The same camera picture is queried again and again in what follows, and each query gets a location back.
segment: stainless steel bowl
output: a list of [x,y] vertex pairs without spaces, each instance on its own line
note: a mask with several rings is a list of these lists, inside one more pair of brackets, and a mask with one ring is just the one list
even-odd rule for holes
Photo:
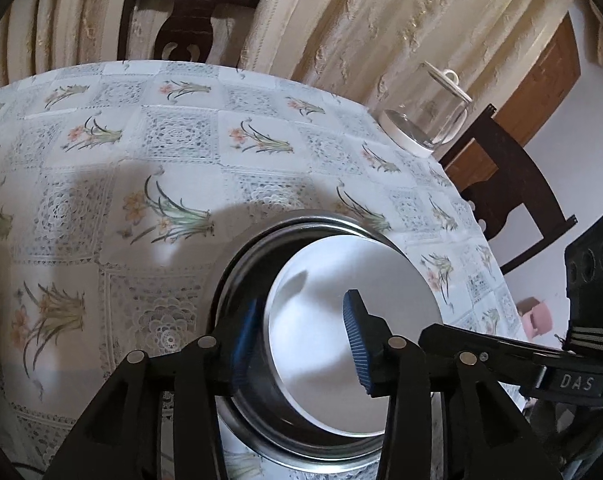
[[[243,301],[265,297],[281,267],[303,247],[334,235],[356,235],[397,249],[386,237],[337,214],[304,210],[250,228],[215,263],[203,290],[207,330]],[[383,436],[350,438],[322,430],[299,415],[280,392],[265,360],[263,339],[252,354],[248,381],[217,411],[246,446],[281,465],[329,474],[379,460]]]

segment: white wall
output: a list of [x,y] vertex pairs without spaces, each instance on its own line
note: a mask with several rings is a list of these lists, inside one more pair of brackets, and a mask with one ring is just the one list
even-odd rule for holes
[[[603,68],[587,59],[592,59],[595,20],[584,0],[576,1],[570,15],[582,75],[526,151],[546,177],[564,215],[576,215],[579,224],[506,276],[516,303],[532,296],[545,300],[552,310],[553,331],[534,340],[548,346],[558,346],[553,333],[564,336],[568,326],[564,249],[603,214]],[[499,264],[504,264],[540,239],[531,216],[520,206],[490,246]]]

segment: glass teapot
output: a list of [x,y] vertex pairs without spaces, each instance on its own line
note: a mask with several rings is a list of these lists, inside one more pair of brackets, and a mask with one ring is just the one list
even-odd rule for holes
[[413,78],[418,91],[412,92],[405,104],[384,110],[379,123],[400,147],[426,157],[457,135],[472,99],[459,87],[453,70],[439,70],[423,62]]

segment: dining table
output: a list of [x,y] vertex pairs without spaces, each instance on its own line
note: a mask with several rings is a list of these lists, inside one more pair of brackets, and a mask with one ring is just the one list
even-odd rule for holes
[[[10,460],[46,469],[128,352],[174,352],[200,336],[219,253],[252,224],[299,209],[387,236],[444,323],[526,340],[469,204],[437,161],[395,145],[363,105],[275,76],[159,60],[60,68],[0,88],[0,445]],[[162,434],[171,417],[166,396]],[[221,426],[231,479],[376,474],[375,464],[329,476],[285,468]]]

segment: metal pin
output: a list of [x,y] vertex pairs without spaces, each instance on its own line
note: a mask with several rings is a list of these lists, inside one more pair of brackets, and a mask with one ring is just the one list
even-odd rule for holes
[[477,356],[471,352],[462,352],[459,355],[459,360],[468,366],[477,364]]
[[535,388],[539,388],[541,386],[541,383],[543,382],[543,378],[546,376],[547,371],[548,371],[548,367],[546,367],[546,366],[542,366],[539,368],[539,374],[537,375],[537,378],[535,379],[535,382],[534,382]]
[[128,361],[131,365],[136,365],[143,361],[145,354],[141,350],[133,350],[128,355],[126,355],[126,361]]
[[217,340],[212,335],[205,335],[197,341],[199,348],[213,348],[217,344]]
[[393,335],[390,339],[388,339],[388,345],[390,348],[395,348],[397,350],[405,348],[407,344],[408,343],[406,343],[406,340],[398,335]]

